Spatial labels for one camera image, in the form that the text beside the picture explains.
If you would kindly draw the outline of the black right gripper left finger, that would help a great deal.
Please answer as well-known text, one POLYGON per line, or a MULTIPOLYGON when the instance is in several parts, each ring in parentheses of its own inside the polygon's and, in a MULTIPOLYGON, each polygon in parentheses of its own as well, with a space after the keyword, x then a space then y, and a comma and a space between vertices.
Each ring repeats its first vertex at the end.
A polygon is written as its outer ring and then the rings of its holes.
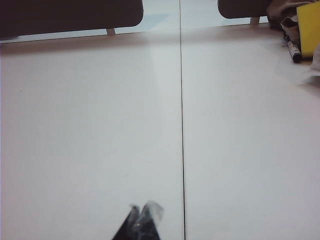
POLYGON ((112 240, 141 240, 141 213, 140 207, 133 204, 122 225, 112 240))

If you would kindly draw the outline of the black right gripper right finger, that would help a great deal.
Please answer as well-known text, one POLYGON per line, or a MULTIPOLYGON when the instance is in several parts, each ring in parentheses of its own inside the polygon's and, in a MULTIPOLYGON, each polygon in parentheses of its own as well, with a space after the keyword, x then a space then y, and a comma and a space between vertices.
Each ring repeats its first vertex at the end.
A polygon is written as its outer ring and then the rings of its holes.
POLYGON ((140 215, 140 240, 160 240, 158 225, 164 216, 164 208, 155 201, 148 201, 140 215))

